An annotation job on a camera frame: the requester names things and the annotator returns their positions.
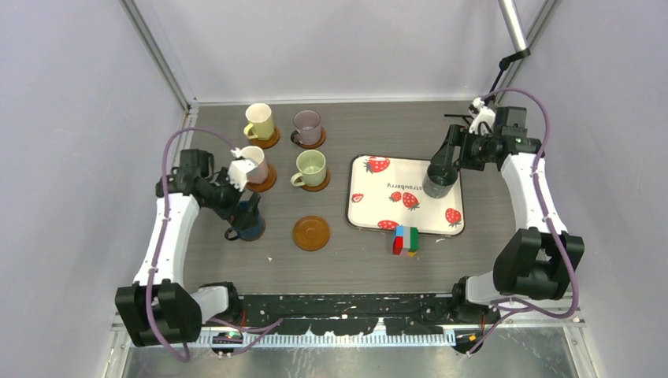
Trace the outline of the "dark blue mug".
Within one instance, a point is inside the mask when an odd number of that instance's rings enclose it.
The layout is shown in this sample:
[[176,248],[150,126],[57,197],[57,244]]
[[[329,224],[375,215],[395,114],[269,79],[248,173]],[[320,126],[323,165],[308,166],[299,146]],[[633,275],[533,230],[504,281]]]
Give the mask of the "dark blue mug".
[[242,201],[237,209],[239,216],[231,223],[225,231],[225,239],[228,241],[243,240],[252,242],[260,239],[265,231],[265,220],[258,209],[258,204],[250,201]]

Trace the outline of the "dark green mug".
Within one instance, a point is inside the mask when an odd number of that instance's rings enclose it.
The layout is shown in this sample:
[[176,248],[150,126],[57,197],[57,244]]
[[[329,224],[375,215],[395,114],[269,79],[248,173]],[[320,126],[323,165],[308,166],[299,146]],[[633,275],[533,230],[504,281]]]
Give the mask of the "dark green mug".
[[430,198],[444,198],[458,179],[458,170],[451,165],[430,163],[423,179],[423,191]]

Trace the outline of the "pink mug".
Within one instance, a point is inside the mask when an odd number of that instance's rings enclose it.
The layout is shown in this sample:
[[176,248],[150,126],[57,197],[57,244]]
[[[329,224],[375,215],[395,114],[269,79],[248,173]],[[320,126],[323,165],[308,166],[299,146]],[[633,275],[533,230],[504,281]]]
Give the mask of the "pink mug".
[[256,165],[254,170],[247,176],[249,183],[264,183],[269,175],[269,167],[264,150],[259,146],[246,146],[241,150],[241,155],[243,158],[253,161]]

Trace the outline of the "cream tray with black rim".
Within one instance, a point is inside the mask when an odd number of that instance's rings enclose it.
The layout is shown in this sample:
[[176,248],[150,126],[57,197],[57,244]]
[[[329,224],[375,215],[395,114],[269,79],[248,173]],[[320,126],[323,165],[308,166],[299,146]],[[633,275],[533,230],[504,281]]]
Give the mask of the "cream tray with black rim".
[[423,179],[428,160],[358,155],[351,161],[346,218],[356,228],[455,236],[465,227],[462,181],[443,198],[428,196]]

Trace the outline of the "light green mug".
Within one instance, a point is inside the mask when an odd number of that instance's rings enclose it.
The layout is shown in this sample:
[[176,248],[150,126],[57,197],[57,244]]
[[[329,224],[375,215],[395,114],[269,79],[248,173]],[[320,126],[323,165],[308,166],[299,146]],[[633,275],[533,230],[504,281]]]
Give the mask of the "light green mug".
[[294,187],[317,187],[325,182],[327,175],[326,158],[318,150],[306,150],[295,161],[298,172],[290,183]]

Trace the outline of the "cream mug yellow handle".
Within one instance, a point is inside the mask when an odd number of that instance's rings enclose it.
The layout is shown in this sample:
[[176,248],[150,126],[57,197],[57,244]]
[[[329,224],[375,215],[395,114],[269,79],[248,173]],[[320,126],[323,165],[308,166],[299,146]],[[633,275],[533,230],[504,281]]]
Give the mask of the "cream mug yellow handle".
[[254,103],[245,111],[247,126],[243,134],[247,139],[269,139],[275,127],[273,112],[265,103]]

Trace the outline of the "multicolour toy brick block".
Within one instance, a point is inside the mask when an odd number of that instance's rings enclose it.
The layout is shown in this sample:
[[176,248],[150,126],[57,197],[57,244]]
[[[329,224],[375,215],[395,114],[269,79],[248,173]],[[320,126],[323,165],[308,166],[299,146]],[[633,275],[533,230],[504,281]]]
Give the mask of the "multicolour toy brick block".
[[415,227],[397,226],[393,233],[392,254],[413,257],[419,250],[419,231]]

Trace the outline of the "lilac mug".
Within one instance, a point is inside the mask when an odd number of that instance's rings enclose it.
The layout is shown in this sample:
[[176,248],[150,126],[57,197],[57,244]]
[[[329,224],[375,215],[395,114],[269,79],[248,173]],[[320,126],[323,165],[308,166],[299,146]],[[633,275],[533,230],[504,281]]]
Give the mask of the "lilac mug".
[[302,130],[321,127],[321,116],[313,110],[302,110],[293,117],[293,125]]

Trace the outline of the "dark brown wooden coaster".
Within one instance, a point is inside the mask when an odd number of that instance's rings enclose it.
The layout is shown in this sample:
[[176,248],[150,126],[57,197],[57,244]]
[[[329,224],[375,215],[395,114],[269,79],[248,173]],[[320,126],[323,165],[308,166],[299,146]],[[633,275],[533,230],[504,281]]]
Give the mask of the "dark brown wooden coaster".
[[256,225],[239,230],[237,232],[237,235],[239,236],[239,239],[246,241],[246,242],[252,242],[257,239],[260,239],[265,231],[265,222],[263,220],[259,221]]

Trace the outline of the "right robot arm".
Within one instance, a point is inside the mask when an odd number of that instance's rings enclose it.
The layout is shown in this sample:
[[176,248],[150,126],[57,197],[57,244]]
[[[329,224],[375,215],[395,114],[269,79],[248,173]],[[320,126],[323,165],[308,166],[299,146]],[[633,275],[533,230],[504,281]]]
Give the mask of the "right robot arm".
[[450,315],[460,323],[477,320],[494,308],[506,311],[509,302],[520,304],[522,312],[534,310],[557,319],[577,309],[577,293],[565,313],[537,305],[540,300],[561,299],[568,288],[577,289],[575,269],[585,244],[559,219],[544,177],[548,137],[530,138],[526,115],[522,107],[503,106],[491,120],[450,125],[423,179],[425,193],[442,198],[461,170],[482,171],[495,164],[510,193],[516,232],[491,272],[464,276],[452,288]]

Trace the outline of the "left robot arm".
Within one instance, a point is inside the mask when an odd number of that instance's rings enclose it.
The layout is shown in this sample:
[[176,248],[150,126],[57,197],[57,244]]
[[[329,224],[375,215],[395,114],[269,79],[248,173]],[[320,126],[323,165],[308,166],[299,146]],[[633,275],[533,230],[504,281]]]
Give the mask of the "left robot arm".
[[211,153],[182,150],[179,165],[158,181],[157,213],[147,254],[132,284],[118,288],[114,299],[135,346],[191,343],[212,318],[224,326],[240,319],[242,306],[232,283],[208,283],[193,293],[184,289],[187,246],[202,209],[228,222],[236,238],[249,232],[256,239],[263,232],[260,195],[242,199],[248,177],[259,163],[239,149],[232,156],[229,166],[215,172]]

